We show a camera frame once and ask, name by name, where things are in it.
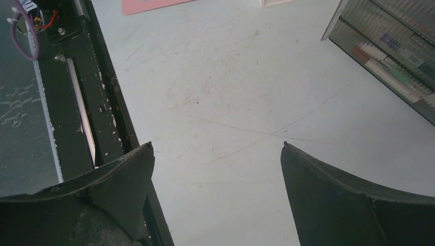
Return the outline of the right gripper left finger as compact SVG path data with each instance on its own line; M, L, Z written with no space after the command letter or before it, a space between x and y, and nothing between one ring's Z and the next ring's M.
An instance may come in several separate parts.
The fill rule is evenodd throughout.
M154 162L148 142L67 182L1 198L1 245L148 244L143 207Z

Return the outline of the pink folder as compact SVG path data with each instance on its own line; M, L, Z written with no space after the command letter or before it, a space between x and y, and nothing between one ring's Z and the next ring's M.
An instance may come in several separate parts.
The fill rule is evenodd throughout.
M123 15L132 15L190 1L191 0L122 0L121 11Z

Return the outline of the smoky transparent drawer cabinet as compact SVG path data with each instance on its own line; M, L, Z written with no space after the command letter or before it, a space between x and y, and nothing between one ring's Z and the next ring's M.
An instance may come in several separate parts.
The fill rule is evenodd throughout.
M434 123L434 1L340 1L322 38Z

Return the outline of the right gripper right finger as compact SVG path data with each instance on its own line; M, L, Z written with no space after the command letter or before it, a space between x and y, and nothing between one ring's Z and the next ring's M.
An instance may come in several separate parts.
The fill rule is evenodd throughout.
M281 167L301 245L434 245L434 198L388 188L284 143Z

